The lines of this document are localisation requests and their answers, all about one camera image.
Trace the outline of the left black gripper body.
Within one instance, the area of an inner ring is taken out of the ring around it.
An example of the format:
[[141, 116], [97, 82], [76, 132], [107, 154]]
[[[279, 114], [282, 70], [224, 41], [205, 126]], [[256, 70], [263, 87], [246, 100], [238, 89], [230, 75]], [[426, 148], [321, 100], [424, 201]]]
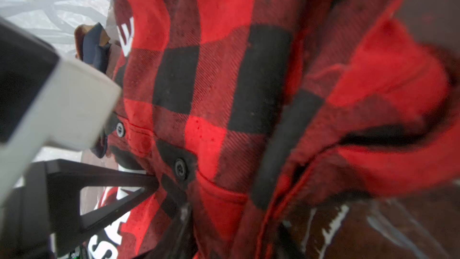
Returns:
[[1, 258], [52, 259], [51, 161], [32, 163], [1, 206]]

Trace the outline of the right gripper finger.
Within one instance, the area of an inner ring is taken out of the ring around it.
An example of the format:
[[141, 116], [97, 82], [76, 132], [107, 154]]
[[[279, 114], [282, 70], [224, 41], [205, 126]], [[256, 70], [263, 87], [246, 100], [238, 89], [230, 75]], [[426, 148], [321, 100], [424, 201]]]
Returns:
[[155, 248], [136, 259], [192, 259], [194, 257], [194, 228], [189, 203], [180, 208], [169, 228]]

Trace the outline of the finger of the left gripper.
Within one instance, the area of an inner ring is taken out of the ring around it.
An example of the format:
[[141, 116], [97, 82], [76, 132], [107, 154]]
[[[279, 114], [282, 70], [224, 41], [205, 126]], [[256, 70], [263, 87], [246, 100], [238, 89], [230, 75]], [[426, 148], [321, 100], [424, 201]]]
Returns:
[[157, 191], [157, 178], [64, 159], [48, 161], [45, 167], [57, 255], [68, 255], [85, 243], [90, 257], [118, 257], [121, 227], [132, 209]]

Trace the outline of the red black plaid shirt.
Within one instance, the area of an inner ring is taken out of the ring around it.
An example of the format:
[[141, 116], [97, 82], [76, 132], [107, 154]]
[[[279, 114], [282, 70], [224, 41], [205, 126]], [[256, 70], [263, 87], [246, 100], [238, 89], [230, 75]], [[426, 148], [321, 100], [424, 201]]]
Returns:
[[267, 259], [293, 207], [460, 174], [458, 0], [114, 0], [122, 96], [103, 142], [159, 189], [90, 238], [155, 248], [185, 204], [193, 258]]

